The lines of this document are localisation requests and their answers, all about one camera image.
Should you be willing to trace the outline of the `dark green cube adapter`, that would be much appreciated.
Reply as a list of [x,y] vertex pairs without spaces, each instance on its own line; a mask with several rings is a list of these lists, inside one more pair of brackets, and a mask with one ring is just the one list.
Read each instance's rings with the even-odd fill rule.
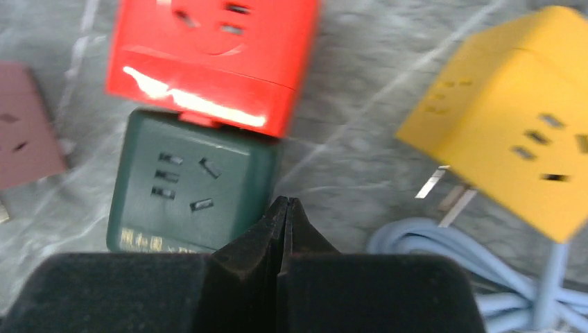
[[207,128],[170,112],[129,118],[106,244],[112,252],[211,253],[265,212],[282,145],[229,126]]

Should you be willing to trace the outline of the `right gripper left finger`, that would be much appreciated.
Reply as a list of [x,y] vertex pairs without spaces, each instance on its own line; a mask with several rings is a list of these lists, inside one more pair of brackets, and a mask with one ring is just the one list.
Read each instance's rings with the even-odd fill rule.
[[29,277],[2,332],[234,332],[267,323],[288,199],[214,253],[62,253]]

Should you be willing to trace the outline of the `pink cube adapter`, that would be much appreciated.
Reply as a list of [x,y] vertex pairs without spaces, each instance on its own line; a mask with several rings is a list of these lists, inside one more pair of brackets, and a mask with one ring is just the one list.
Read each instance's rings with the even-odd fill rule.
[[1,61],[1,189],[68,169],[32,72]]

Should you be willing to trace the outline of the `red cube adapter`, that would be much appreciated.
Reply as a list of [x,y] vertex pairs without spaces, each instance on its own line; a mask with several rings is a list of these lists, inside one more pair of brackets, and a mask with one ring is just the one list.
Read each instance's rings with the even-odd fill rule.
[[122,1],[106,90],[183,121],[283,137],[320,16],[308,1]]

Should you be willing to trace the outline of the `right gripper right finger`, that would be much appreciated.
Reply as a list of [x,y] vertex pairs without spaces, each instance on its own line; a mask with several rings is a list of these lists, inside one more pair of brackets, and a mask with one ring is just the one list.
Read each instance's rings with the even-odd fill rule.
[[465,272],[438,255],[342,254],[290,198],[280,332],[483,332]]

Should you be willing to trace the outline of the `yellow cube adapter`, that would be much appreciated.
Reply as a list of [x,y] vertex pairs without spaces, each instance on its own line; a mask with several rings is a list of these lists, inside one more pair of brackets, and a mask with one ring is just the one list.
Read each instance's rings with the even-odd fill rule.
[[567,242],[587,221],[587,18],[548,6],[471,35],[396,136]]

